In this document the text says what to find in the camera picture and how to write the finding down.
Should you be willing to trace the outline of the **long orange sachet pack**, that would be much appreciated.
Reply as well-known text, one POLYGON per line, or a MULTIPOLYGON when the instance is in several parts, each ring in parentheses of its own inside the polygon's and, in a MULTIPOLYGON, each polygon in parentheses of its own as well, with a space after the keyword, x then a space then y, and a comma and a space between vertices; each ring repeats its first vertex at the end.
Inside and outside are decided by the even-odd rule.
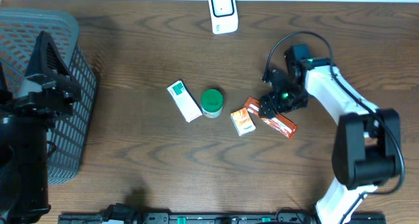
POLYGON ((265 124, 271 128, 277 130, 288 139, 292 139, 298 130, 298 126, 290 121, 287 117, 281 114, 277 114, 274 118, 268 119, 265 116, 261 116, 261 106, 257 99, 249 97, 244 104, 247 111, 256 117, 260 118, 265 124))

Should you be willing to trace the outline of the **small orange box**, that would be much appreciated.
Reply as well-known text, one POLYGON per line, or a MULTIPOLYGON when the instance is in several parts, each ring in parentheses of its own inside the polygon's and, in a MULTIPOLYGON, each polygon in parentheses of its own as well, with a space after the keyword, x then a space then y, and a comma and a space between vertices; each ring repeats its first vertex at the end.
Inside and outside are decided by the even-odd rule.
POLYGON ((256 126, 245 107, 231 113, 230 117, 239 136, 243 136, 256 129, 256 126))

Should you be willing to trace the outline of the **green lid jar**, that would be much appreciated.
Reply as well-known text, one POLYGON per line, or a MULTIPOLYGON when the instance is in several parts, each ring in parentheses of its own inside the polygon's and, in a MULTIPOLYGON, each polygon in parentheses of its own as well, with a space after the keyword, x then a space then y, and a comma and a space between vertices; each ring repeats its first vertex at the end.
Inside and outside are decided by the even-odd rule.
POLYGON ((224 97, 216 89, 208 89, 201 96, 203 114, 211 119, 218 117, 223 110, 224 97))

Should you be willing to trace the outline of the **white green Panadol box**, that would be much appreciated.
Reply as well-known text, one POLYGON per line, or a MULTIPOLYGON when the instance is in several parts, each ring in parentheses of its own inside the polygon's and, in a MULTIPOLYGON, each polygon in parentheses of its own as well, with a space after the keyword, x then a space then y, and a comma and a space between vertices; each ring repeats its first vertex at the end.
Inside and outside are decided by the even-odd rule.
POLYGON ((182 80, 178 80, 166 89, 180 110, 184 119, 191 122, 202 116, 202 112, 194 98, 188 92, 182 80))

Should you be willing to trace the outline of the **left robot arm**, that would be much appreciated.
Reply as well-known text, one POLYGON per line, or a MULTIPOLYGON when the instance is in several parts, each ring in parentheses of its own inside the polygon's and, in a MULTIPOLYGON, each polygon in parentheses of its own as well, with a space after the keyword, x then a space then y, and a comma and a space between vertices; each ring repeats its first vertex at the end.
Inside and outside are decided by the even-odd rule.
POLYGON ((57 120, 73 116, 81 86, 42 31, 25 78, 39 92, 15 98, 1 76, 1 222, 35 223, 49 213, 47 160, 57 150, 46 138, 57 120))

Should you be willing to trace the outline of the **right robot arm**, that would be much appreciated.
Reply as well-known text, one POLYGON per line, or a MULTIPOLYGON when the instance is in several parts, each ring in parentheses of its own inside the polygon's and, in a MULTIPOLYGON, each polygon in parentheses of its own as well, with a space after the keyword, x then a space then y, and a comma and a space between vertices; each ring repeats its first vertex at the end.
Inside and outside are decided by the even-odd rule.
POLYGON ((331 157, 334 180, 306 223, 349 223, 365 198, 379 195, 389 179, 405 177, 400 118, 366 100, 340 74, 332 57, 313 58, 306 44, 284 52, 287 71, 266 66, 263 82, 272 91, 260 98, 259 114, 268 119, 317 99, 337 124, 331 157))

